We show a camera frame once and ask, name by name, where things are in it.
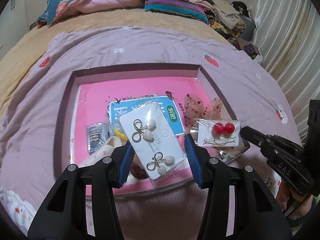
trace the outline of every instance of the metal screw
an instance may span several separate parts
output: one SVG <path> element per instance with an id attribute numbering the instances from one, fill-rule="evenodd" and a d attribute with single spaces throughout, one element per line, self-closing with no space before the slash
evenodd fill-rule
<path id="1" fill-rule="evenodd" d="M 68 166 L 68 171 L 74 171 L 77 168 L 74 164 Z"/>
<path id="2" fill-rule="evenodd" d="M 103 160 L 102 160 L 102 162 L 103 163 L 111 163 L 112 162 L 112 158 L 111 157 L 105 157 L 105 158 L 103 158 Z"/>
<path id="3" fill-rule="evenodd" d="M 211 164 L 217 164 L 219 161 L 218 161 L 217 158 L 210 158 L 210 159 L 209 159 L 209 162 L 210 162 Z"/>
<path id="4" fill-rule="evenodd" d="M 246 166 L 244 167 L 244 169 L 245 169 L 247 172 L 253 171 L 253 168 L 252 168 L 250 165 L 246 165 Z"/>

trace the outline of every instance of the human hand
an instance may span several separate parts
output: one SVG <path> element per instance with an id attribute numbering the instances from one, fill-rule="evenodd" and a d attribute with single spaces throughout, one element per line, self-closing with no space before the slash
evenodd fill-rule
<path id="1" fill-rule="evenodd" d="M 299 196 L 292 188 L 290 188 L 290 186 L 288 185 L 288 183 L 285 182 L 285 180 L 282 180 L 279 186 L 279 191 L 276 196 L 276 201 L 278 202 L 282 211 L 287 209 L 287 203 L 289 201 L 290 193 L 294 199 L 299 201 L 303 201 L 304 198 L 306 197 L 306 196 Z M 310 196 L 295 212 L 293 212 L 289 216 L 289 218 L 295 220 L 306 215 L 311 209 L 312 199 L 313 197 Z"/>

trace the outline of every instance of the white fabric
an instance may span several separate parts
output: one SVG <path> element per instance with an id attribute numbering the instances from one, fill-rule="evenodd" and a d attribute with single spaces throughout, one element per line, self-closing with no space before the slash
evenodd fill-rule
<path id="1" fill-rule="evenodd" d="M 111 136 L 99 150 L 95 151 L 93 154 L 89 155 L 85 160 L 83 160 L 79 167 L 86 167 L 90 165 L 95 165 L 96 162 L 104 157 L 111 156 L 114 148 L 120 147 L 122 145 L 121 140 L 116 136 Z"/>
<path id="2" fill-rule="evenodd" d="M 223 0 L 212 0 L 214 4 L 225 14 L 225 15 L 239 15 L 240 13 L 234 9 L 230 3 Z"/>
<path id="3" fill-rule="evenodd" d="M 216 5 L 213 5 L 213 12 L 218 22 L 222 22 L 228 29 L 232 30 L 241 18 L 239 15 L 229 14 L 225 15 Z"/>
<path id="4" fill-rule="evenodd" d="M 303 139 L 309 101 L 320 99 L 319 14 L 310 0 L 254 0 L 251 17 L 257 26 L 252 42 L 289 101 Z"/>

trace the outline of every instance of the green label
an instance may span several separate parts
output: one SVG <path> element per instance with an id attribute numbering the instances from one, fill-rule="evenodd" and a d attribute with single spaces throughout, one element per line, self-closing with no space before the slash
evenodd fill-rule
<path id="1" fill-rule="evenodd" d="M 177 114 L 176 114 L 173 106 L 167 106 L 167 110 L 168 110 L 168 113 L 169 113 L 170 120 L 172 122 L 176 122 L 177 121 Z"/>

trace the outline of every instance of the tan bedsheet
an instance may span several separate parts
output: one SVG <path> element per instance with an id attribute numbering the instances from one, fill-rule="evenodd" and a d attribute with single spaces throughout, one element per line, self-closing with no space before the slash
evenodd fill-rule
<path id="1" fill-rule="evenodd" d="M 161 27 L 192 36 L 228 42 L 205 23 L 180 16 L 145 12 L 144 9 L 122 9 L 80 15 L 48 28 L 34 28 L 0 61 L 0 117 L 20 82 L 28 76 L 31 67 L 47 50 L 49 41 L 58 33 L 91 30 L 106 26 Z"/>

